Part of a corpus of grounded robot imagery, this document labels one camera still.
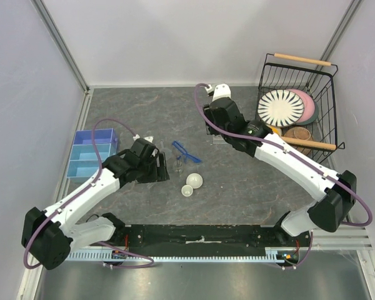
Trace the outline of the clear test tube rack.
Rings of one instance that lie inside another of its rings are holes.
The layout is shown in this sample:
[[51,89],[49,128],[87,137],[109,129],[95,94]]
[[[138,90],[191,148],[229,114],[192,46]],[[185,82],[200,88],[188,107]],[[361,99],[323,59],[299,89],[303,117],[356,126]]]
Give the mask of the clear test tube rack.
[[227,142],[224,140],[224,138],[220,135],[213,136],[212,137],[212,143],[213,144],[227,144]]

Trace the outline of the black wire dish basket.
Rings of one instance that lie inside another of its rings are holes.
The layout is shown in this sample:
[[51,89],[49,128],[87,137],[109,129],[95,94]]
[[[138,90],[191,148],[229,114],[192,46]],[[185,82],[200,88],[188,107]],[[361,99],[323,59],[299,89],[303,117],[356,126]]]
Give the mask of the black wire dish basket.
[[334,88],[335,64],[319,65],[314,62],[293,61],[278,54],[267,53],[257,87],[257,100],[277,89],[298,89],[315,103],[316,117],[303,127],[316,142],[332,144],[344,149],[345,142],[338,138],[338,122]]

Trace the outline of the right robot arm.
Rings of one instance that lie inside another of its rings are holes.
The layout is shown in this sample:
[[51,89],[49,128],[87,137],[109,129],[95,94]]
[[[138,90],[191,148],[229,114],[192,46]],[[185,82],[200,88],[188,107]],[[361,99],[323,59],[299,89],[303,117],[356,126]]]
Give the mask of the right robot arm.
[[343,224],[356,202],[353,173],[338,173],[317,164],[261,121],[245,120],[236,103],[228,97],[199,107],[199,112],[208,134],[220,135],[235,150],[278,169],[312,197],[311,204],[287,212],[279,220],[273,232],[279,245],[288,246],[296,236],[314,228],[333,233]]

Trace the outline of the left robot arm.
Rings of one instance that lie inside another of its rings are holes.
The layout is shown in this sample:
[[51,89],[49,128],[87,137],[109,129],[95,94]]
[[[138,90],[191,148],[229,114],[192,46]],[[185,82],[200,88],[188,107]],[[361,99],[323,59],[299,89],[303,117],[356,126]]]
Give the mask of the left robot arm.
[[71,194],[46,209],[30,209],[24,217],[21,244],[28,256],[47,270],[57,268],[71,252],[99,242],[112,246],[124,241],[124,223],[106,213],[91,222],[78,221],[107,196],[129,183],[167,181],[166,155],[151,141],[137,138],[129,149],[109,156],[98,170]]

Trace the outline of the small glass beaker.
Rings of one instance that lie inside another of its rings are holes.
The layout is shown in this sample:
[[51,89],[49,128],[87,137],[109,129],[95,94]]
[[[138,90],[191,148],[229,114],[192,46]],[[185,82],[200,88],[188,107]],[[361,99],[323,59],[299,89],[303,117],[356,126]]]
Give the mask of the small glass beaker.
[[184,163],[181,156],[178,156],[174,161],[172,168],[175,173],[181,174],[184,171]]

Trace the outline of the small white dish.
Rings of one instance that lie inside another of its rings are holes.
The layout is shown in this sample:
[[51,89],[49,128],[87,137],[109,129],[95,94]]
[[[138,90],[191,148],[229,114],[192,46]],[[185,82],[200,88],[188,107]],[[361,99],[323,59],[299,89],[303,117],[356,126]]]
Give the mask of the small white dish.
[[181,193],[184,197],[190,197],[192,196],[194,192],[194,189],[192,186],[188,185],[188,184],[185,184],[182,188],[181,188]]

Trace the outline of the large white dish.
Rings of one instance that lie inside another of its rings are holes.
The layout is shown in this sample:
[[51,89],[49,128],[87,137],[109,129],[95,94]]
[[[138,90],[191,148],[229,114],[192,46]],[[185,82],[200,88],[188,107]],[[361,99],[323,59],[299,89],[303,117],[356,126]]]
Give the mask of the large white dish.
[[186,184],[193,189],[198,189],[203,185],[203,177],[198,173],[191,173],[186,178]]

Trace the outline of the blue safety glasses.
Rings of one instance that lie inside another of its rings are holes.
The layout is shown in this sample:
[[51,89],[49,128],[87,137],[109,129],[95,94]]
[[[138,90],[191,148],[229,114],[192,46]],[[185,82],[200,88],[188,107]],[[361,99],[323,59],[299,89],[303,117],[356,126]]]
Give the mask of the blue safety glasses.
[[177,160],[182,159],[185,163],[187,162],[187,160],[191,160],[196,164],[202,163],[201,159],[189,153],[180,142],[173,141],[172,146],[174,146],[174,148],[178,151],[178,153],[176,154]]

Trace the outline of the yellow bowl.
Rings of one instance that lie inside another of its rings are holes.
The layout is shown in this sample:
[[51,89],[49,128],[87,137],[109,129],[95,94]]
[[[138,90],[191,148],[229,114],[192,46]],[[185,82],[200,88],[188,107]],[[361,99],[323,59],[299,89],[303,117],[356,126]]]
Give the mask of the yellow bowl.
[[269,126],[269,128],[271,128],[271,130],[273,131],[273,133],[276,133],[278,134],[279,136],[282,136],[283,135],[283,132],[282,132],[282,129],[279,128],[279,127],[274,127],[274,126]]

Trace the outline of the blue compartment organizer box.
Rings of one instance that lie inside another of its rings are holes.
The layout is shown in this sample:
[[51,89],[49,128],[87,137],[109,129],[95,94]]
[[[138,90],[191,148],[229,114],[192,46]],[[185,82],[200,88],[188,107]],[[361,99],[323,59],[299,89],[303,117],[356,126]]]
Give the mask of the blue compartment organizer box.
[[[67,168],[67,178],[74,183],[83,183],[98,169],[98,159],[92,144],[92,131],[76,131]],[[113,128],[94,131],[95,145],[101,161],[118,151],[118,135]]]

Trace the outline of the white blue striped plate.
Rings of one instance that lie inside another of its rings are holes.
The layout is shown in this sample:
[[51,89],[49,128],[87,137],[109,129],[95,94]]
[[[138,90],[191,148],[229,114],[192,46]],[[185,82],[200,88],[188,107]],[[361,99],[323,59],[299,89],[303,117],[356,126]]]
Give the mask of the white blue striped plate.
[[267,125],[286,128],[303,116],[304,102],[292,91],[273,90],[258,101],[257,114]]

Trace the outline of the brown wooden bowl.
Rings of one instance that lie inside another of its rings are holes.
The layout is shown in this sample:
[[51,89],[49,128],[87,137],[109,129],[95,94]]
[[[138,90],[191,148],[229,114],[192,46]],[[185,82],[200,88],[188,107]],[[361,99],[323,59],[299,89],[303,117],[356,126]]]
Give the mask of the brown wooden bowl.
[[[283,137],[285,138],[294,138],[299,139],[303,141],[312,141],[313,137],[309,130],[307,130],[305,127],[295,126],[291,129],[287,130],[286,133],[284,133]],[[303,153],[304,155],[308,155],[311,152],[311,149],[303,148],[303,147],[294,147],[297,151],[300,153]]]

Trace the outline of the pink plate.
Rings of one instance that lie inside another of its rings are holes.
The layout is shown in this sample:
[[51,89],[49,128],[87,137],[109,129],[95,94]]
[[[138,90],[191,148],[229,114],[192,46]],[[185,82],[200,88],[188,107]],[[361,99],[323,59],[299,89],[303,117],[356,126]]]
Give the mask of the pink plate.
[[298,120],[298,122],[303,122],[303,121],[308,120],[314,113],[314,104],[315,104],[314,100],[312,99],[310,95],[308,95],[307,93],[301,90],[289,89],[289,91],[297,94],[302,99],[303,104],[304,104],[304,112],[301,118]]

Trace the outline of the dark green plate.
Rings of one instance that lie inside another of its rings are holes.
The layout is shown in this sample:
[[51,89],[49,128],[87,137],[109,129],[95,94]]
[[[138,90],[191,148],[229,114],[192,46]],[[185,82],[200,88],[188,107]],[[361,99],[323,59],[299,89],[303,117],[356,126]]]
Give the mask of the dark green plate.
[[303,121],[303,122],[297,122],[296,125],[297,126],[307,126],[309,124],[312,124],[313,122],[316,121],[316,119],[318,118],[319,116],[319,108],[318,108],[318,105],[315,103],[314,104],[314,113],[312,114],[312,116],[306,120],[306,121]]

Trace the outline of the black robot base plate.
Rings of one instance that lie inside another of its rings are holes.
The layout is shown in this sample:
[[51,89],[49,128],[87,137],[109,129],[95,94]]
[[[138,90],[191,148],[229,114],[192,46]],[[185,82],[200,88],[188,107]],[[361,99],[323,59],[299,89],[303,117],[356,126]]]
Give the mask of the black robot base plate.
[[309,242],[308,231],[291,237],[278,227],[242,224],[133,224],[106,241],[144,256],[260,256],[266,248],[305,248]]

